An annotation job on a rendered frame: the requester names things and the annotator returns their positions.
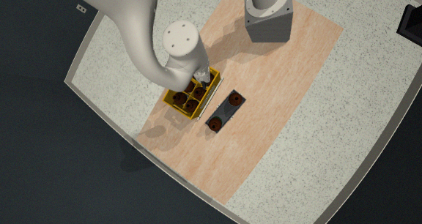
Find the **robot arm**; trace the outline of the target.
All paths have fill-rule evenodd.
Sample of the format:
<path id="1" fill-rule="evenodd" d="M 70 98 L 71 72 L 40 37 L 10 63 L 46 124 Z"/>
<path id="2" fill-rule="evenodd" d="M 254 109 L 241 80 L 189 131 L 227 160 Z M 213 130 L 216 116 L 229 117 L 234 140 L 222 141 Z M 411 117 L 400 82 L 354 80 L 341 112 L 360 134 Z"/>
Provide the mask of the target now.
<path id="1" fill-rule="evenodd" d="M 153 26 L 158 0 L 84 0 L 115 22 L 130 60 L 151 82 L 175 92 L 187 89 L 194 74 L 201 75 L 210 64 L 196 26 L 189 20 L 171 23 L 162 43 L 169 54 L 163 67 L 153 47 Z M 287 0 L 247 0 L 254 18 L 276 14 Z M 164 69 L 165 68 L 165 69 Z"/>

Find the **yellow bottle crate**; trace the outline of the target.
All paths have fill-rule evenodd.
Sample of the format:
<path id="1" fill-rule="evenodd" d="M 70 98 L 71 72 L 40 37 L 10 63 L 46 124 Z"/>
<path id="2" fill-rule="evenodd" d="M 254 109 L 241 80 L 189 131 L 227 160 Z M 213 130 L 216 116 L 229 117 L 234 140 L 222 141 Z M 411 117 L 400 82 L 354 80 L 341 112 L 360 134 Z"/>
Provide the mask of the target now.
<path id="1" fill-rule="evenodd" d="M 190 120 L 194 119 L 196 117 L 198 117 L 200 115 L 200 113 L 202 112 L 204 106 L 207 104 L 207 101 L 209 100 L 209 98 L 211 97 L 212 93 L 214 92 L 216 86 L 218 85 L 218 83 L 221 80 L 221 77 L 219 76 L 219 74 L 210 67 L 210 72 L 215 76 L 212 83 L 210 84 L 209 88 L 206 87 L 206 93 L 204 94 L 204 96 L 202 97 L 201 100 L 197 100 L 194 95 L 193 92 L 197 87 L 202 87 L 202 84 L 197 82 L 195 79 L 191 79 L 196 86 L 194 87 L 193 91 L 190 93 L 186 94 L 190 94 L 188 100 L 197 100 L 200 103 L 198 104 L 196 110 L 194 112 L 189 112 L 185 105 L 178 105 L 175 103 L 175 101 L 173 100 L 173 96 L 177 93 L 175 91 L 172 91 L 170 89 L 168 89 L 168 91 L 166 92 L 166 95 L 163 98 L 163 102 L 166 103 L 167 105 L 171 106 L 173 109 L 175 109 L 176 111 L 180 112 L 181 114 L 183 114 L 184 116 L 188 117 Z M 188 101 L 187 100 L 187 101 Z M 187 102 L 186 101 L 186 102 Z M 175 107 L 176 106 L 176 107 Z M 182 110 L 182 111 L 181 111 Z M 184 111 L 184 112 L 183 112 Z"/>

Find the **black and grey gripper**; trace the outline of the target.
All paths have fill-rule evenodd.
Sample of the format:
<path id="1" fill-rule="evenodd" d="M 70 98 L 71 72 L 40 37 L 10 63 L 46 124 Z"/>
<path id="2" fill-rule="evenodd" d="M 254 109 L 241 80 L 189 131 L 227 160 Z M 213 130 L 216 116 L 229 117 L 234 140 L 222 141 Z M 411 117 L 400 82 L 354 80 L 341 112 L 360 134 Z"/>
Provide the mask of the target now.
<path id="1" fill-rule="evenodd" d="M 194 77 L 199 83 L 202 84 L 203 89 L 206 89 L 207 84 L 210 82 L 210 65 L 205 72 L 203 72 L 201 75 L 198 75 L 198 73 L 196 73 L 194 74 Z"/>

